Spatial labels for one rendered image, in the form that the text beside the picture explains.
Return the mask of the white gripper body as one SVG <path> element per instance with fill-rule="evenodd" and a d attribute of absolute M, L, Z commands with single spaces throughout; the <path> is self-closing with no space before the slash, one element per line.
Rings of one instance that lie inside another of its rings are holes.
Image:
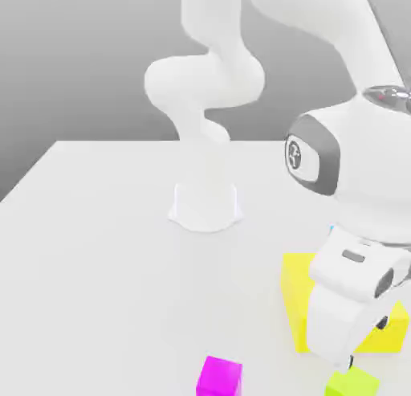
<path fill-rule="evenodd" d="M 359 302 L 316 283 L 307 311 L 307 347 L 336 368 L 352 366 L 353 352 L 391 312 L 391 293 Z"/>

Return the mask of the small lime green cube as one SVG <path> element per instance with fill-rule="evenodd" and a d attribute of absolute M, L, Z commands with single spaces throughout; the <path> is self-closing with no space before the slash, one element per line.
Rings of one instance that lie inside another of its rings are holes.
<path fill-rule="evenodd" d="M 380 380 L 353 366 L 347 373 L 335 371 L 329 378 L 324 396 L 376 396 Z"/>

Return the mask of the small magenta cube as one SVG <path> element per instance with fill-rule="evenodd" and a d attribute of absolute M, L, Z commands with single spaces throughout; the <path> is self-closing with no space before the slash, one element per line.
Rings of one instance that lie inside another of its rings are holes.
<path fill-rule="evenodd" d="M 242 396 L 242 364 L 208 356 L 197 381 L 196 396 Z"/>

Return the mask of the large yellow box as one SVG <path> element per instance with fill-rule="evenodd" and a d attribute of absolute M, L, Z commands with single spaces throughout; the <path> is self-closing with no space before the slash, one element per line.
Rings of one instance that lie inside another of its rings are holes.
<path fill-rule="evenodd" d="M 291 334 L 298 353 L 308 353 L 307 307 L 314 281 L 308 270 L 312 253 L 283 255 L 280 286 Z M 356 348 L 356 353 L 399 353 L 409 328 L 410 315 L 404 304 L 397 301 L 389 314 L 389 322 L 382 330 L 374 328 Z"/>

